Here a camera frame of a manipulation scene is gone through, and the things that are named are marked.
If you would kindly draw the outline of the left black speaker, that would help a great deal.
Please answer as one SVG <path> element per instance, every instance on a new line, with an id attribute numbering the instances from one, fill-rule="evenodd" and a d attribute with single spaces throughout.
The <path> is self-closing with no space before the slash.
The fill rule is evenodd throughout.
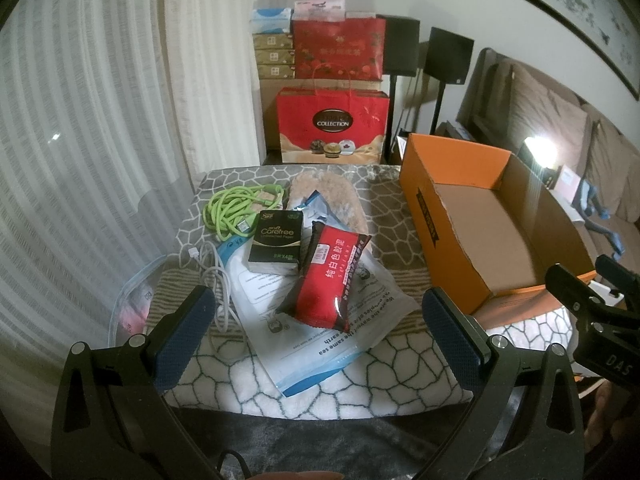
<path id="1" fill-rule="evenodd" d="M 394 143 L 393 120 L 396 87 L 399 77 L 414 77 L 419 61 L 420 21 L 408 16 L 378 14 L 385 22 L 383 74 L 390 77 L 386 133 L 383 143 L 384 162 L 390 162 Z"/>

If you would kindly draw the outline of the red floral gift box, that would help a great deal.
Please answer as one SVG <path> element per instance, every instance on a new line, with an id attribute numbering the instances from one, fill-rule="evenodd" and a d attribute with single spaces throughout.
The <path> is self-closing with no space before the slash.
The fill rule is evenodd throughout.
<path id="1" fill-rule="evenodd" d="M 385 27 L 384 18 L 295 21 L 295 76 L 298 79 L 380 81 Z"/>

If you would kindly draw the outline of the stacked olive boxes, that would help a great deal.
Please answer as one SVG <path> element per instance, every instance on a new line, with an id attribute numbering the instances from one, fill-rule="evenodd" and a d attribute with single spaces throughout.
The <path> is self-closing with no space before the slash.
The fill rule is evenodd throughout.
<path id="1" fill-rule="evenodd" d="M 253 36 L 255 60 L 260 79 L 293 79 L 295 50 L 289 34 L 259 34 Z"/>

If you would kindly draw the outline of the right black speaker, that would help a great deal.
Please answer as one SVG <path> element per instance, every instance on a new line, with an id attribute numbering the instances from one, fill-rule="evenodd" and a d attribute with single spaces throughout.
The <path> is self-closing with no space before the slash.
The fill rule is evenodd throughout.
<path id="1" fill-rule="evenodd" d="M 460 86 L 468 76 L 474 40 L 465 36 L 433 27 L 424 63 L 423 73 L 438 82 L 437 98 L 430 133 L 434 134 L 442 109 L 442 99 L 448 84 Z"/>

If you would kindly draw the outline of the orange cardboard box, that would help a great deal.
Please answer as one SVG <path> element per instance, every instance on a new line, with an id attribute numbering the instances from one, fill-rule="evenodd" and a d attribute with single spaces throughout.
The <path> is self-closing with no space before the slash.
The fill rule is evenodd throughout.
<path id="1" fill-rule="evenodd" d="M 544 286 L 555 263 L 596 276 L 586 230 L 509 151 L 413 133 L 399 183 L 432 284 L 485 328 L 557 309 Z"/>

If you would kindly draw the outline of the black coffee box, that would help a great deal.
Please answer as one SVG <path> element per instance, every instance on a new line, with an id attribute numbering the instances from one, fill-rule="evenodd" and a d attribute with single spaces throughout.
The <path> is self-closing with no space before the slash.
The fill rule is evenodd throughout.
<path id="1" fill-rule="evenodd" d="M 248 270 L 254 273 L 296 275 L 302 262 L 303 213 L 263 210 L 259 213 Z"/>

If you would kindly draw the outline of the brown sofa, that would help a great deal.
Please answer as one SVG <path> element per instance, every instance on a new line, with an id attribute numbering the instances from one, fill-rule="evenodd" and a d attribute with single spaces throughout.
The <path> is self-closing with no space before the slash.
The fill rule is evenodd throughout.
<path id="1" fill-rule="evenodd" d="M 639 150 L 579 94 L 491 48 L 480 51 L 458 121 L 485 144 L 517 153 L 543 136 L 558 162 L 596 188 L 608 211 L 600 225 L 620 236 L 618 261 L 639 270 Z"/>

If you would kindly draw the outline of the beige fluffy slipper pack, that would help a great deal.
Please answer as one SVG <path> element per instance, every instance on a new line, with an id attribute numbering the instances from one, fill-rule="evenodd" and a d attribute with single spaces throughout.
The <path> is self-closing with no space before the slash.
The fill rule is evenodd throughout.
<path id="1" fill-rule="evenodd" d="M 367 218 L 352 181 L 334 171 L 303 170 L 291 181 L 286 206 L 293 209 L 301 205 L 314 191 L 319 192 L 344 226 L 359 233 L 369 233 Z"/>

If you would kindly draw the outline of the red collection gift bag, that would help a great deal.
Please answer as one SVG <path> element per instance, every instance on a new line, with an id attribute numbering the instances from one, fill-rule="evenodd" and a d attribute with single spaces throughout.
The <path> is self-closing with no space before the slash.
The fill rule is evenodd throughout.
<path id="1" fill-rule="evenodd" d="M 377 164 L 390 99 L 382 91 L 285 88 L 276 99 L 286 164 Z"/>

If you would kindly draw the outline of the pink tissue pack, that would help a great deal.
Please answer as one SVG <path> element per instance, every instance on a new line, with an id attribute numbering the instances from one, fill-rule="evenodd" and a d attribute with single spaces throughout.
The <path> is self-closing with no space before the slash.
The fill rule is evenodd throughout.
<path id="1" fill-rule="evenodd" d="M 341 22 L 346 18 L 346 0 L 297 0 L 294 21 Z"/>

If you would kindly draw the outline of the red snack packet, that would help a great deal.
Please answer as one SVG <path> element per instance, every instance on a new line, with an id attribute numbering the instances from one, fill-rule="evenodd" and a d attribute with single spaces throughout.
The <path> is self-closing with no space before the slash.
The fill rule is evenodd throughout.
<path id="1" fill-rule="evenodd" d="M 277 308 L 313 328 L 349 331 L 352 281 L 370 235 L 312 222 L 302 275 Z"/>

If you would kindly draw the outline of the bright portable lamp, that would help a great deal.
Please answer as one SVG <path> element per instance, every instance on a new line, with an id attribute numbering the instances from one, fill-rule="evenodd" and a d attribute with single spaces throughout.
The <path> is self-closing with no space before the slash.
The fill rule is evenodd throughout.
<path id="1" fill-rule="evenodd" d="M 542 134 L 528 136 L 518 150 L 518 158 L 538 177 L 557 170 L 559 156 L 558 144 Z"/>

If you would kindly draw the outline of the pink card box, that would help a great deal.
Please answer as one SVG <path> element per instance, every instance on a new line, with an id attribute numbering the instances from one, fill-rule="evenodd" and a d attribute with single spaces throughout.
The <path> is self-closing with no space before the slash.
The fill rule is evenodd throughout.
<path id="1" fill-rule="evenodd" d="M 582 180 L 582 178 L 579 177 L 575 171 L 571 170 L 570 167 L 567 167 L 566 165 L 562 165 L 559 168 L 558 175 L 556 176 L 551 189 L 556 194 L 563 197 L 564 200 L 571 203 L 578 191 L 580 180 Z"/>

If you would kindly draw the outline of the black speaker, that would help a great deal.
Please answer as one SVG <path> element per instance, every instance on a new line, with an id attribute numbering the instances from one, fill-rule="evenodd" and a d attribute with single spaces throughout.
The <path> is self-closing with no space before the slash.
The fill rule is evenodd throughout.
<path id="1" fill-rule="evenodd" d="M 396 87 L 399 77 L 414 77 L 419 61 L 420 21 L 408 16 L 378 14 L 385 22 L 383 74 L 390 77 L 386 133 L 383 143 L 384 162 L 390 162 L 394 143 L 393 120 Z"/>
<path id="2" fill-rule="evenodd" d="M 434 134 L 442 109 L 442 99 L 448 84 L 460 86 L 468 76 L 474 40 L 465 36 L 433 27 L 424 63 L 423 73 L 438 82 L 437 98 L 430 133 Z"/>

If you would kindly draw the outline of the white curtain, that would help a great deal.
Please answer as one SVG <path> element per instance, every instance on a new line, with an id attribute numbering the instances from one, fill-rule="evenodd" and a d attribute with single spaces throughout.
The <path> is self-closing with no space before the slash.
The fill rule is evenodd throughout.
<path id="1" fill-rule="evenodd" d="M 5 410 L 50 408 L 206 172 L 264 158 L 254 2 L 1 0 Z"/>

